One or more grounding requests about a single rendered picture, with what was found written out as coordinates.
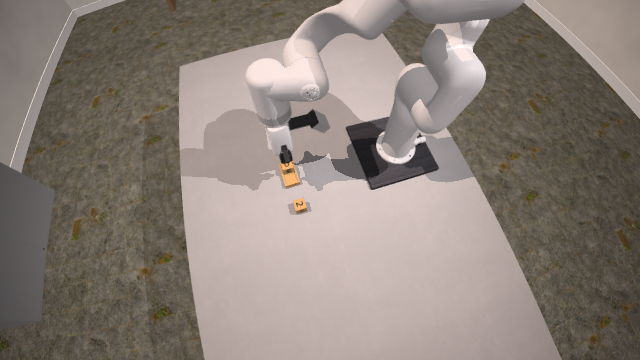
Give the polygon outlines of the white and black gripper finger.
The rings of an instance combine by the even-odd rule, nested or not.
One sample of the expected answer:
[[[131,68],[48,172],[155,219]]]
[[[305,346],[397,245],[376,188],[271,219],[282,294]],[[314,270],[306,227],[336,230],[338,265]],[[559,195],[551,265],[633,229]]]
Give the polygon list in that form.
[[[290,163],[291,161],[293,161],[292,154],[291,154],[290,150],[287,149],[286,145],[281,146],[281,148],[282,148],[281,152],[283,152],[283,153],[280,153],[280,155],[279,155],[279,157],[281,157],[280,158],[281,164],[284,164],[285,162],[286,162],[285,164],[287,164],[287,163]]]

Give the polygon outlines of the wooden number cube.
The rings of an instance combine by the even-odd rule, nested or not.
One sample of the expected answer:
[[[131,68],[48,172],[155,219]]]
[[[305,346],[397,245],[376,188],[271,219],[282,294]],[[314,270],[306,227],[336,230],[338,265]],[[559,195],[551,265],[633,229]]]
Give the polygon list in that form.
[[[292,161],[290,163],[287,163],[287,164],[285,164],[285,163],[281,164],[281,166],[282,166],[284,175],[294,172]]]
[[[303,213],[303,212],[307,211],[307,206],[306,206],[304,198],[300,198],[300,199],[294,200],[293,204],[294,204],[294,207],[295,207],[295,210],[296,210],[297,214],[300,214],[300,213]]]

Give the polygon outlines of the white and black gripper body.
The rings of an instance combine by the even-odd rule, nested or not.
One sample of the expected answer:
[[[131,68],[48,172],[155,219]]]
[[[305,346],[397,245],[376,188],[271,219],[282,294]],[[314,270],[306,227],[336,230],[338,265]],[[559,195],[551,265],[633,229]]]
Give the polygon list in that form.
[[[291,116],[292,116],[292,112],[291,112]],[[281,146],[283,145],[286,145],[288,150],[290,150],[291,152],[293,150],[290,128],[288,123],[290,118],[284,124],[275,126],[275,127],[266,126],[259,121],[266,128],[269,141],[275,156],[280,155]]]

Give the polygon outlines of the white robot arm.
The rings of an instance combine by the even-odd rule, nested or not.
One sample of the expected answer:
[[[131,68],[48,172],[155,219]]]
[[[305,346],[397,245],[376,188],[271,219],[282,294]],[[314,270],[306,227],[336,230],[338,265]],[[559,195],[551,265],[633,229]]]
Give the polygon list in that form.
[[[266,126],[279,126],[291,116],[290,101],[323,98],[329,81],[319,52],[335,37],[352,31],[376,39],[409,9],[416,19],[436,26],[422,49],[426,66],[413,63],[399,73],[386,133],[376,142],[385,161],[404,164],[415,146],[426,142],[425,137],[415,140],[417,133],[442,131],[481,91],[486,72],[473,46],[490,19],[513,12],[524,1],[343,0],[301,24],[284,47],[284,67],[270,58],[248,67],[246,82],[258,119]]]

